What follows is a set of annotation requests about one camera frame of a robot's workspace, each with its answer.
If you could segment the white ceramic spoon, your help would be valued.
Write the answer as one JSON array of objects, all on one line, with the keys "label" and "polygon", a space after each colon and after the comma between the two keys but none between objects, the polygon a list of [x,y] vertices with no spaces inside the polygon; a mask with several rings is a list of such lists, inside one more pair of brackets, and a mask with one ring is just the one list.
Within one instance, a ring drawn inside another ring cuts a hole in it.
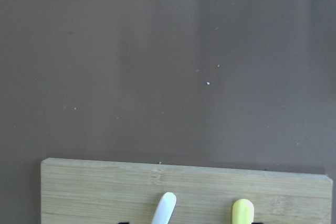
[{"label": "white ceramic spoon", "polygon": [[176,206],[176,195],[166,192],[160,198],[156,207],[151,224],[168,224]]}]

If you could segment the bamboo cutting board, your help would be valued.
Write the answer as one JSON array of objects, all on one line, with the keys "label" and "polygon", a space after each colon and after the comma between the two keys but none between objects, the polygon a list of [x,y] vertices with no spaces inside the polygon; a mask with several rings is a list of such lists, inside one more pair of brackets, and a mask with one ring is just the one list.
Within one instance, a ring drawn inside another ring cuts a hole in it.
[{"label": "bamboo cutting board", "polygon": [[48,158],[41,163],[42,223],[150,223],[161,196],[170,223],[231,223],[248,199],[262,223],[330,223],[326,175]]}]

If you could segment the yellow plastic knife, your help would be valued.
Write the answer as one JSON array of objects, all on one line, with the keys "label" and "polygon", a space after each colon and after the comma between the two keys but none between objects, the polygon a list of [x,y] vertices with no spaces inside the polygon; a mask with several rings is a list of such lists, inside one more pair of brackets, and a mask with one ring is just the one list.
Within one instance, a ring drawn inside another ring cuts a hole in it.
[{"label": "yellow plastic knife", "polygon": [[238,199],[232,206],[232,224],[252,224],[254,213],[254,205],[250,200]]}]

